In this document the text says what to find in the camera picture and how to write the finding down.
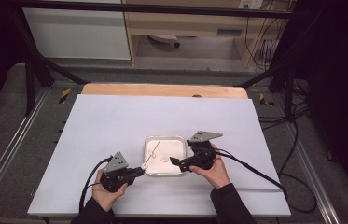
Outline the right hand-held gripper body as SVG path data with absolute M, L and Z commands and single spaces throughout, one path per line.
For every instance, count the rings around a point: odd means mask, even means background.
M 188 166 L 197 166 L 203 169 L 210 169 L 216 157 L 216 151 L 211 144 L 211 140 L 221 137 L 222 133 L 211 133 L 197 131 L 187 143 L 193 151 L 193 156 L 188 159 Z

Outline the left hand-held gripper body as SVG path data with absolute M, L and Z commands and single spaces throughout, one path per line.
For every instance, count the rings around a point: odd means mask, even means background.
M 100 179 L 102 186 L 110 192 L 117 192 L 125 184 L 125 176 L 129 175 L 129 164 L 118 151 L 106 165 Z

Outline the square metal tray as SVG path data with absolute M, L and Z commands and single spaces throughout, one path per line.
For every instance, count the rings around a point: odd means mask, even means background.
M 181 136 L 150 136 L 145 141 L 144 146 L 144 161 L 146 161 L 149 153 L 153 150 L 154 146 L 160 140 L 160 144 L 156 149 L 156 158 L 151 158 L 147 163 L 148 168 L 146 173 L 151 176 L 171 176 L 181 175 L 180 168 L 176 165 L 172 165 L 170 158 L 178 158 L 183 160 L 187 156 L 187 147 L 185 140 Z M 162 157 L 169 158 L 168 162 L 162 162 Z

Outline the person's right hand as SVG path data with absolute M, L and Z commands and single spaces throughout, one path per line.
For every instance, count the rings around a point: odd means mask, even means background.
M 216 154 L 214 164 L 209 170 L 191 165 L 190 171 L 203 176 L 215 189 L 220 189 L 230 184 L 230 178 L 221 156 Z

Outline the person's left hand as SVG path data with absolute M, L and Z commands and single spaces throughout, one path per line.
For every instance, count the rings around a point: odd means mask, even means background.
M 92 198 L 106 211 L 110 211 L 116 202 L 116 200 L 125 194 L 127 183 L 123 184 L 117 192 L 107 191 L 100 183 L 99 180 L 103 175 L 103 171 L 99 170 L 95 179 L 92 189 Z

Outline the white board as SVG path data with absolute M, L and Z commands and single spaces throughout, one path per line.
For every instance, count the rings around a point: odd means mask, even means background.
M 251 100 L 87 94 L 76 98 L 28 212 L 71 217 L 99 161 L 119 151 L 137 167 L 148 137 L 189 139 L 197 131 L 222 133 L 214 143 L 234 155 L 224 162 L 253 216 L 289 216 L 285 196 L 274 185 L 277 174 Z

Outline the wooden table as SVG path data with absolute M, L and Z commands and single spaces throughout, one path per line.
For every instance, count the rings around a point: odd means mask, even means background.
M 247 99 L 244 88 L 198 85 L 89 83 L 82 94 Z

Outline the yellow black tape strip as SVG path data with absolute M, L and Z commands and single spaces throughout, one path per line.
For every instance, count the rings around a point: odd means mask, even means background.
M 72 88 L 66 88 L 60 97 L 59 104 L 64 104 Z
M 274 102 L 267 101 L 264 94 L 259 94 L 259 102 L 261 105 L 275 106 Z

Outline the chair base with caster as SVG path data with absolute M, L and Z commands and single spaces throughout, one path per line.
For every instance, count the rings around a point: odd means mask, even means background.
M 151 35 L 150 38 L 164 44 L 171 44 L 175 48 L 180 47 L 180 43 L 174 35 Z

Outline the light wooden desk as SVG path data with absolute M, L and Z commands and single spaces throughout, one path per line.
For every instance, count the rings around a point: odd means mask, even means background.
M 261 10 L 287 11 L 290 0 L 263 0 Z M 184 7 L 239 8 L 240 0 L 121 0 L 124 4 Z M 245 68 L 253 64 L 259 43 L 278 38 L 271 19 L 242 17 L 207 17 L 178 14 L 124 14 L 130 55 L 136 60 L 139 37 L 142 35 L 228 36 L 234 40 Z

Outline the white cabinet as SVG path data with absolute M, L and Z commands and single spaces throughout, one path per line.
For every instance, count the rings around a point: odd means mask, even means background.
M 49 58 L 131 58 L 122 12 L 25 8 L 38 50 Z

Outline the white power strip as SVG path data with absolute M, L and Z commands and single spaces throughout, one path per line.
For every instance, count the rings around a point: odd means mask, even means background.
M 239 8 L 261 9 L 263 0 L 240 0 Z

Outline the aluminium floor rail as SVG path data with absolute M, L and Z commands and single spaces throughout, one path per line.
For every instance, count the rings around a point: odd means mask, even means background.
M 14 136 L 10 139 L 8 146 L 5 148 L 5 151 L 0 158 L 0 180 L 5 174 L 6 169 L 10 165 L 12 159 L 14 158 L 18 148 L 21 145 L 22 140 L 32 126 L 49 92 L 50 88 L 43 88 L 41 90 L 41 92 L 36 97 L 35 107 L 31 110 L 30 114 L 22 120 L 20 127 L 15 132 Z
M 336 213 L 336 210 L 332 205 L 330 199 L 328 198 L 327 192 L 312 164 L 311 159 L 306 153 L 305 147 L 299 138 L 299 133 L 296 130 L 295 124 L 287 123 L 285 126 L 291 136 L 291 139 L 295 141 L 295 152 L 297 154 L 299 164 L 303 170 L 309 186 L 313 190 L 313 194 L 317 200 L 318 208 L 322 215 L 322 218 L 324 219 L 326 224 L 340 224 L 340 219 Z

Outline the black metal frame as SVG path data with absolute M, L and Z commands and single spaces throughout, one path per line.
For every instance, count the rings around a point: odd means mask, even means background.
M 259 9 L 234 9 L 222 7 L 184 7 L 184 6 L 162 6 L 144 4 L 122 4 L 122 3 L 92 3 L 92 2 L 72 2 L 72 1 L 48 1 L 48 0 L 8 0 L 5 8 L 7 15 L 14 23 L 16 30 L 20 34 L 21 42 L 25 45 L 28 53 L 26 64 L 27 82 L 27 114 L 31 112 L 34 103 L 34 77 L 39 78 L 43 86 L 51 86 L 54 82 L 48 68 L 58 72 L 64 77 L 69 78 L 76 84 L 88 84 L 88 80 L 76 77 L 72 73 L 61 68 L 58 64 L 47 59 L 39 52 L 31 31 L 27 28 L 28 23 L 22 22 L 20 12 L 23 8 L 37 9 L 61 9 L 77 11 L 108 11 L 108 12 L 131 12 L 148 14 L 178 14 L 178 15 L 201 15 L 207 17 L 244 17 L 244 18 L 274 18 L 274 19 L 294 19 L 302 16 L 302 13 L 290 11 L 271 11 Z

